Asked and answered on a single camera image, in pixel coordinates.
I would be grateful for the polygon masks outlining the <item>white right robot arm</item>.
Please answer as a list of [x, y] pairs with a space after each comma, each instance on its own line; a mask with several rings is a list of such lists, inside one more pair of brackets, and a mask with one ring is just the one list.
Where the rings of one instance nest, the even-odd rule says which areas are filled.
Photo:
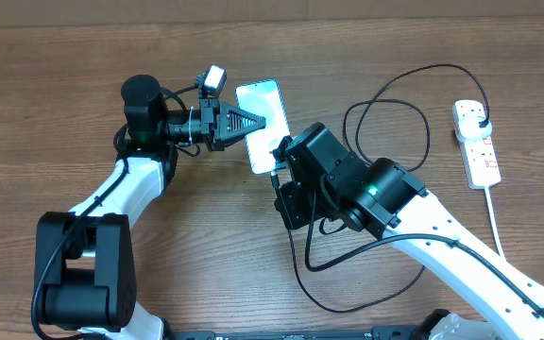
[[400, 164], [371, 164], [347, 150], [321, 123], [272, 150], [290, 181], [274, 185], [275, 208], [288, 230], [341, 220], [374, 242], [319, 265], [338, 265], [390, 244], [432, 271], [473, 307], [501, 339], [544, 339], [544, 286], [503, 259], [460, 224], [426, 186]]

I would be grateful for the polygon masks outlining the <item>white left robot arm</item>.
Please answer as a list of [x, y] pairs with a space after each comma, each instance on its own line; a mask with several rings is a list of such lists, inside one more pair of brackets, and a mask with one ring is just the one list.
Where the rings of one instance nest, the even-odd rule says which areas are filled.
[[127, 122], [113, 137], [113, 172], [69, 212], [47, 212], [37, 224], [31, 324], [71, 339], [171, 339], [168, 322], [137, 301], [131, 228], [163, 194], [189, 146], [223, 151], [265, 127], [262, 116], [220, 101], [227, 73], [214, 65], [196, 77], [195, 108], [150, 75], [121, 87]]

